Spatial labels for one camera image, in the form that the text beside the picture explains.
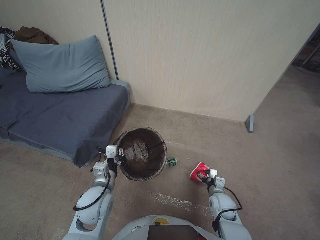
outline gray mattress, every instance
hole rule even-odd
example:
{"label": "gray mattress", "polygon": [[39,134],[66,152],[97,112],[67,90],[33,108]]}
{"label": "gray mattress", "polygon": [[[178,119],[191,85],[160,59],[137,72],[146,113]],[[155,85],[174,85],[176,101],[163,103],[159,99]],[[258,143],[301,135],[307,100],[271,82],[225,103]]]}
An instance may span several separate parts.
{"label": "gray mattress", "polygon": [[0,79],[0,140],[69,159],[78,167],[106,146],[130,104],[129,85],[74,93],[31,93],[26,73]]}

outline mesh wastebasket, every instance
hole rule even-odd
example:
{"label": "mesh wastebasket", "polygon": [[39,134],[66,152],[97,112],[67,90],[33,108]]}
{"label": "mesh wastebasket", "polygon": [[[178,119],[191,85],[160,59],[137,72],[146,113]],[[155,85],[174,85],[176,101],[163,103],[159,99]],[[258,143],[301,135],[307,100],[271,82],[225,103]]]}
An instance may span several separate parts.
{"label": "mesh wastebasket", "polygon": [[152,128],[133,128],[124,132],[114,144],[123,148],[120,169],[130,180],[154,178],[166,164],[166,144]]}

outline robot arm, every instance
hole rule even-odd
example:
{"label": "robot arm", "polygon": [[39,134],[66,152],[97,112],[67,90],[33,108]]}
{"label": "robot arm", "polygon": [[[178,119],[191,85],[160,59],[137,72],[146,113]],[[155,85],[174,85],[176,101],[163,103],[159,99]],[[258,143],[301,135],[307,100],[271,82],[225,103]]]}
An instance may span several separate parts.
{"label": "robot arm", "polygon": [[[117,176],[117,156],[119,153],[116,145],[109,145],[100,149],[104,154],[104,162],[96,162],[93,166],[94,182],[92,187],[78,199],[73,210],[76,211],[68,233],[63,240],[100,240],[107,224],[113,206],[112,190]],[[96,225],[93,230],[88,230],[86,225]]]}
{"label": "robot arm", "polygon": [[[220,238],[225,240],[252,240],[248,230],[242,225],[238,210],[242,206],[236,195],[225,185],[225,179],[217,175],[217,171],[209,170],[207,179],[209,192],[209,208],[214,217],[212,227]],[[238,201],[240,208],[237,208],[235,202],[225,193],[229,190]]]}

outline beige wall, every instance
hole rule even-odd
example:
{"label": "beige wall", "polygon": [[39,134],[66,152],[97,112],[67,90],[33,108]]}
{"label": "beige wall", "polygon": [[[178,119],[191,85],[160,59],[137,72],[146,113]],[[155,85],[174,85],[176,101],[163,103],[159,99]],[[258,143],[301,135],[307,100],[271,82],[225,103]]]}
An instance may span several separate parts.
{"label": "beige wall", "polygon": [[319,0],[104,0],[132,101],[244,121],[320,22]]}
{"label": "beige wall", "polygon": [[59,43],[96,35],[106,59],[109,77],[114,67],[99,0],[0,0],[0,25],[18,30],[37,27]]}

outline black and white clothing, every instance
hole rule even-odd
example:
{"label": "black and white clothing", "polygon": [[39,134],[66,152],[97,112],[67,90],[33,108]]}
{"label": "black and white clothing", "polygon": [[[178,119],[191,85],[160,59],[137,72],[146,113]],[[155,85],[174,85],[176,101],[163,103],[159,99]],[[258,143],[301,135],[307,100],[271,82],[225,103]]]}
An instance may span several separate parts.
{"label": "black and white clothing", "polygon": [[0,66],[9,66],[15,72],[19,71],[17,63],[9,55],[9,40],[15,38],[15,32],[0,26]]}

